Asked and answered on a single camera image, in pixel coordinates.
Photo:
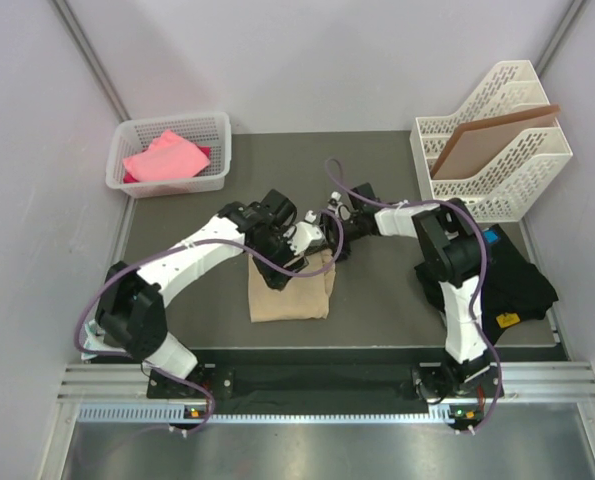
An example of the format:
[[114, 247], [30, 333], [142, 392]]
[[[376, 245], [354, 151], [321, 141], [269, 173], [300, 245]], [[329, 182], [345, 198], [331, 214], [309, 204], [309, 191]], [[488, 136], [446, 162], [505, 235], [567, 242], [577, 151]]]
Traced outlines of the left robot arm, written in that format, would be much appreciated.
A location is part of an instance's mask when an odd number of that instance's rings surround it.
[[168, 330], [166, 308], [191, 283], [215, 266], [249, 249], [261, 263], [267, 286], [283, 289], [302, 270], [306, 251], [323, 240], [310, 211], [296, 220], [295, 205], [271, 190], [260, 202], [232, 202], [197, 232], [138, 268], [120, 275], [119, 262], [108, 272], [112, 284], [101, 295], [96, 323], [134, 360], [169, 374], [169, 384], [182, 396], [203, 387], [196, 356]]

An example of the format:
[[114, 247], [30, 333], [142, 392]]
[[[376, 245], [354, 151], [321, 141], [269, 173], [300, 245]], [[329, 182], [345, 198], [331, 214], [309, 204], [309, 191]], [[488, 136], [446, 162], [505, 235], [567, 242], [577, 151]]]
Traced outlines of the beige t shirt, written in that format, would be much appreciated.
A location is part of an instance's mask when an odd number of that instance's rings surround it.
[[329, 314], [336, 277], [335, 266], [308, 278], [290, 278], [286, 287], [272, 290], [248, 258], [248, 303], [252, 323], [289, 320], [319, 320]]

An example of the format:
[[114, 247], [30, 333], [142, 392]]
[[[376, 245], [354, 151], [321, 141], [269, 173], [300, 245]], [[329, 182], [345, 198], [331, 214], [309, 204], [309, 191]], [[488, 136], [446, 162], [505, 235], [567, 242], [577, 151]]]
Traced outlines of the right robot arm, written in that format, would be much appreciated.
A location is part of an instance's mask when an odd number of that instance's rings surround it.
[[351, 243], [368, 236], [409, 237], [418, 241], [422, 271], [442, 294], [447, 337], [443, 380], [453, 394], [464, 396], [475, 389], [489, 369], [487, 346], [482, 338], [481, 270], [488, 263], [488, 248], [476, 222], [463, 202], [423, 202], [386, 205], [364, 183], [350, 191], [350, 203], [339, 192], [331, 194], [327, 209], [341, 222], [325, 217], [320, 225], [327, 243], [344, 261]]

